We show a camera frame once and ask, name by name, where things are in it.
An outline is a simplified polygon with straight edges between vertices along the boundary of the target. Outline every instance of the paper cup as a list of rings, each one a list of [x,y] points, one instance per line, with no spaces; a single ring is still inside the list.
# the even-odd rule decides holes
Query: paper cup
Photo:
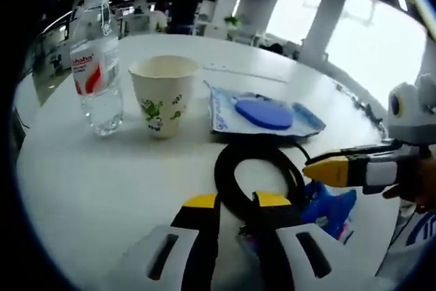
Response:
[[[177,133],[199,69],[195,61],[180,56],[153,57],[129,67],[136,99],[153,136],[169,138]]]

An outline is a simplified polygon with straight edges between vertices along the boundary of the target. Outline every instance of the hand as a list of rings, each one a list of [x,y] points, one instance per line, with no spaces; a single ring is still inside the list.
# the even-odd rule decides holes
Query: hand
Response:
[[[401,185],[397,184],[383,193],[385,199],[400,197],[416,203],[416,212],[425,213],[436,209],[436,159],[423,160],[420,165],[421,188],[417,196],[410,194]]]

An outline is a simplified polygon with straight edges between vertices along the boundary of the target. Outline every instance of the green cartoon print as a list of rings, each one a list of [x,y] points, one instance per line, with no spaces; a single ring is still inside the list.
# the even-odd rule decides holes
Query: green cartoon print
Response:
[[[182,111],[177,110],[177,111],[174,113],[174,115],[172,115],[172,117],[170,117],[170,120],[173,121],[173,120],[179,118],[180,116],[182,116]]]
[[[141,100],[141,110],[146,116],[146,120],[150,121],[160,116],[160,108],[163,106],[163,102],[157,104],[153,103],[151,100]]]

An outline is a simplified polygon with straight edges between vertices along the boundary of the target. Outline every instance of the robotic arm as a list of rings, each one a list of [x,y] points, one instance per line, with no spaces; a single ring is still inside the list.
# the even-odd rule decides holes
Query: robotic arm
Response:
[[[436,144],[436,77],[423,75],[417,86],[405,83],[389,95],[388,131],[381,144],[340,149],[314,157],[303,174],[333,187],[362,186],[366,194],[379,193],[393,184],[418,193],[421,170]]]
[[[436,144],[436,77],[390,93],[388,130],[381,144],[340,149],[307,162],[303,173],[333,187],[362,186],[378,193],[403,184],[418,193],[434,179],[422,162]],[[344,246],[315,224],[303,224],[289,200],[255,192],[255,219],[245,230],[256,241],[265,290],[392,290],[395,285],[359,269]],[[158,226],[123,256],[98,290],[210,290],[218,252],[216,194],[188,200],[171,226]]]

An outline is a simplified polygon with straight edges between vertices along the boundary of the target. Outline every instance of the white pillar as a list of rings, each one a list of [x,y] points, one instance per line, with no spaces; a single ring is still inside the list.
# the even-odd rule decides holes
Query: white pillar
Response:
[[[213,13],[212,23],[218,26],[224,26],[224,18],[232,15],[237,0],[217,0],[215,11]]]
[[[277,0],[240,0],[237,16],[259,32],[265,32]]]
[[[210,21],[213,17],[213,12],[215,11],[215,2],[209,0],[203,0],[198,14],[206,14],[208,17],[208,21]]]
[[[324,53],[341,17],[344,5],[345,0],[321,0],[298,61],[314,68],[322,66]]]

